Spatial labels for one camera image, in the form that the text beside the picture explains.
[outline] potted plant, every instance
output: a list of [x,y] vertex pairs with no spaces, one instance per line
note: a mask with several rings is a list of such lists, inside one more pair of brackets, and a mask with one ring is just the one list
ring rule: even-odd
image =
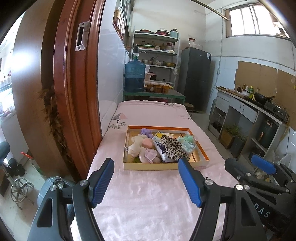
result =
[[247,137],[238,134],[237,136],[235,136],[233,144],[230,148],[230,153],[233,155],[234,158],[237,158],[242,149],[244,148],[244,145],[246,144],[247,141]]
[[224,126],[220,138],[220,143],[229,149],[234,141],[235,136],[239,134],[240,127],[237,125]]

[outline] drawer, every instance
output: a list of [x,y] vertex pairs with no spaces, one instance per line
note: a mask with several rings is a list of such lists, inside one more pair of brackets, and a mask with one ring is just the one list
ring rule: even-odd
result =
[[230,95],[225,94],[225,93],[223,93],[221,91],[218,91],[217,96],[220,97],[221,99],[224,99],[224,100],[228,101],[228,102],[230,102],[230,100],[232,98]]
[[223,112],[227,113],[229,102],[224,99],[221,99],[220,97],[217,97],[215,106],[220,110],[222,110]]
[[255,122],[257,112],[252,108],[248,107],[245,103],[240,102],[239,100],[232,98],[230,101],[230,106],[236,109],[239,113],[248,118],[251,122]]

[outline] black wok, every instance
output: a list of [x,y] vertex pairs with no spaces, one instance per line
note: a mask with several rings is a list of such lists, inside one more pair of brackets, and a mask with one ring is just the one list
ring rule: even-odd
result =
[[255,101],[258,101],[260,104],[265,105],[266,101],[272,100],[275,96],[265,97],[257,92],[255,92]]

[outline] pink bedsheet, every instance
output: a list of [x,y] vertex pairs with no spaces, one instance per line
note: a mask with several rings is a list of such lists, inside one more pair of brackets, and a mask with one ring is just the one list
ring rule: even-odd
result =
[[[206,168],[198,170],[218,185],[233,187],[237,183],[225,171],[223,158],[183,105],[154,101],[122,102],[118,105],[89,171],[90,175],[98,170],[107,157],[115,162],[114,174],[103,202],[93,210],[105,240],[189,240],[200,209],[190,201],[178,170],[123,169],[123,148],[128,125],[190,128],[210,159]],[[213,240],[220,240],[224,214],[225,205],[222,204]],[[74,240],[80,240],[75,220],[71,229]]]

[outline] flower pot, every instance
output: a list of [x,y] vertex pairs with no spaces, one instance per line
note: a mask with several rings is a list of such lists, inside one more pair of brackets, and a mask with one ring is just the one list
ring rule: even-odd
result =
[[226,148],[229,149],[233,143],[234,136],[228,133],[225,129],[222,130],[220,143]]
[[240,138],[238,138],[238,137],[234,138],[233,144],[229,150],[234,158],[237,158],[240,155],[245,144],[246,143],[244,141],[242,141]]

